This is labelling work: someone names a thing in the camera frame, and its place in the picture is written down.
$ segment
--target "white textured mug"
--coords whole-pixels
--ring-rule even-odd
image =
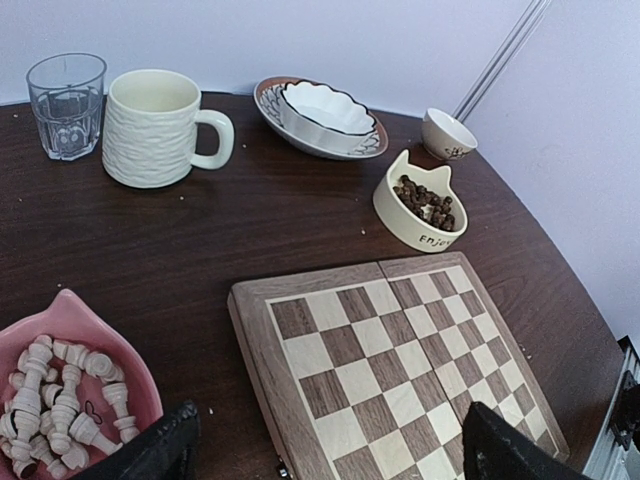
[[[229,161],[234,130],[229,117],[200,110],[193,80],[167,70],[134,70],[109,88],[102,163],[114,179],[137,188],[157,188],[184,178],[192,166],[215,170]],[[198,123],[218,131],[220,147],[198,155]]]

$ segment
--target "chessboard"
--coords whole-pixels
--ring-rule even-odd
[[[473,401],[568,456],[526,359],[460,253],[240,283],[229,309],[295,479],[463,479],[461,425]]]

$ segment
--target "mug handle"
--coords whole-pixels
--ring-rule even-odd
[[[224,113],[215,110],[199,110],[196,113],[195,122],[206,123],[215,128],[220,138],[220,146],[218,147],[218,153],[215,155],[198,155],[194,153],[193,157],[191,157],[191,165],[206,170],[216,170],[223,167],[231,158],[231,152],[233,151],[235,131],[231,119]]]

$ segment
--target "pink bowl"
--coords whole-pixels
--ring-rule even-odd
[[[9,374],[16,371],[18,357],[33,340],[41,334],[47,334],[54,339],[68,340],[82,343],[90,350],[106,353],[122,367],[125,383],[129,388],[129,412],[137,417],[136,425],[140,431],[149,427],[162,416],[160,395],[151,372],[140,355],[118,332],[102,321],[80,298],[71,290],[62,290],[53,303],[44,312],[32,315],[14,323],[0,332],[0,400],[5,402],[15,395],[15,390],[9,385]],[[51,366],[60,368],[63,363],[54,357]],[[118,429],[113,426],[116,420],[113,409],[102,398],[102,383],[100,380],[82,375],[82,382],[77,389],[81,409],[100,421],[100,431],[114,443],[120,443]],[[91,457],[91,465],[104,458],[99,450],[87,447]],[[15,479],[11,468],[11,461],[2,453],[0,457],[0,480]],[[78,473],[71,471],[68,477]],[[46,471],[44,464],[40,464],[38,471],[31,477],[34,480],[52,478]]]

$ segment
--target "bowl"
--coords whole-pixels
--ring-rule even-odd
[[[329,85],[287,83],[281,95],[285,130],[317,147],[349,152],[375,130],[376,120],[364,105]]]
[[[422,145],[440,159],[454,160],[478,148],[478,141],[467,127],[451,115],[430,108],[422,121]]]
[[[38,335],[47,334],[54,339],[82,343],[90,350],[98,350],[111,357],[125,374],[125,383],[129,389],[127,407],[131,415],[136,416],[136,426],[140,431],[148,428],[162,416],[162,403],[151,372],[144,361],[118,332],[102,321],[71,290],[61,290],[53,303],[44,312],[24,318],[0,332],[0,401],[11,400],[16,391],[9,385],[9,374],[16,371],[18,357]],[[62,361],[56,357],[51,366],[61,367]],[[120,443],[120,434],[113,425],[117,419],[113,408],[102,397],[100,380],[82,375],[77,388],[81,410],[90,415],[100,431],[114,443]],[[95,447],[85,446],[90,455],[90,465],[105,458]],[[11,462],[0,454],[0,480],[14,480],[16,476]],[[67,478],[78,473],[70,471]],[[46,466],[40,463],[37,472],[30,477],[33,480],[51,479]]]
[[[400,177],[408,175],[418,185],[424,185],[440,197],[452,198],[451,214],[456,217],[455,230],[445,232],[416,217],[398,198],[393,187]],[[409,151],[404,150],[387,170],[373,193],[373,206],[385,227],[400,241],[426,253],[442,252],[467,230],[467,212],[451,189],[451,167],[443,165],[425,170],[409,164]]]

